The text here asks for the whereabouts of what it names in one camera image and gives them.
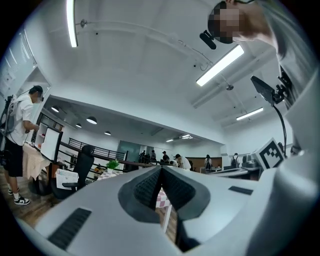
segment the mounted camera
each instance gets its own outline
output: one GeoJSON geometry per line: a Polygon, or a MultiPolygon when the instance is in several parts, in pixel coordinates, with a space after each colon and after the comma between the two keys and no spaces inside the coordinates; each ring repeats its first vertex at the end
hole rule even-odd
{"type": "Polygon", "coordinates": [[[215,50],[217,48],[216,44],[214,43],[215,39],[208,33],[207,30],[203,31],[203,33],[200,34],[200,38],[212,50],[215,50]]]}

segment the white bag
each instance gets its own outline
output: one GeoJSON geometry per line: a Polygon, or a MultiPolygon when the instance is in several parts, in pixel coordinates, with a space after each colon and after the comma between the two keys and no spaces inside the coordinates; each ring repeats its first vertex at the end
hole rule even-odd
{"type": "Polygon", "coordinates": [[[62,183],[77,183],[79,175],[77,172],[58,169],[55,173],[56,187],[63,190],[72,190],[71,187],[64,187],[62,183]]]}

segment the black shorts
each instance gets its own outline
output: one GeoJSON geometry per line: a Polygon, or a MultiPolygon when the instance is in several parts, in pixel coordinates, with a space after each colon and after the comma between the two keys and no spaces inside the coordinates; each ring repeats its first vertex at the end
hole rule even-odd
{"type": "Polygon", "coordinates": [[[4,166],[4,169],[8,171],[10,177],[22,177],[22,161],[24,158],[23,147],[13,143],[8,138],[5,138],[4,150],[10,152],[10,157],[4,166]]]}

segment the black office chair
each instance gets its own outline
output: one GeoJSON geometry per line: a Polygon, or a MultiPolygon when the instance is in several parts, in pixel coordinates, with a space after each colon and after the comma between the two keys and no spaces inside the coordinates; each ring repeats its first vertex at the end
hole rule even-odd
{"type": "Polygon", "coordinates": [[[57,188],[57,180],[53,178],[51,180],[52,193],[57,199],[66,199],[77,190],[83,188],[86,185],[86,177],[95,161],[92,156],[94,148],[90,145],[83,146],[81,152],[78,153],[77,160],[73,171],[78,173],[79,179],[76,183],[62,183],[65,188],[71,188],[71,190],[57,188]]]}

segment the desk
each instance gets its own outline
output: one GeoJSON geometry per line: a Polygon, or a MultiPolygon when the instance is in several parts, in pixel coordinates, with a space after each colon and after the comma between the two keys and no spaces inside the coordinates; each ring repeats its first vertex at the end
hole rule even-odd
{"type": "MultiPolygon", "coordinates": [[[[118,175],[122,175],[122,174],[126,174],[125,172],[122,171],[118,171],[118,170],[114,170],[111,174],[109,174],[107,171],[105,171],[104,173],[102,173],[100,175],[100,177],[97,179],[97,181],[102,181],[104,179],[108,179],[108,178],[112,178],[112,177],[116,177],[118,175]]],[[[162,229],[164,232],[167,231],[167,227],[168,227],[168,223],[169,223],[169,218],[170,218],[170,214],[171,214],[171,209],[172,209],[172,205],[169,201],[169,199],[167,198],[166,193],[163,191],[163,189],[161,188],[158,197],[156,199],[156,208],[163,208],[163,207],[167,207],[166,211],[165,211],[165,215],[164,215],[164,220],[163,220],[163,224],[162,224],[162,229]]]]}

